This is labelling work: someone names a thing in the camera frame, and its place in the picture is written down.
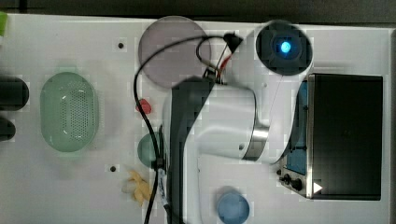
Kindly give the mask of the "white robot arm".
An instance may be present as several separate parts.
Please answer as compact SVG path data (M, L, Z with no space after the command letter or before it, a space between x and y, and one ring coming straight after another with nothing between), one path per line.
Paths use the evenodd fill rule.
M274 163L290 139L298 90L313 61L309 37L287 21L225 37L232 55L219 77L180 82L163 107L168 224L203 224L202 155Z

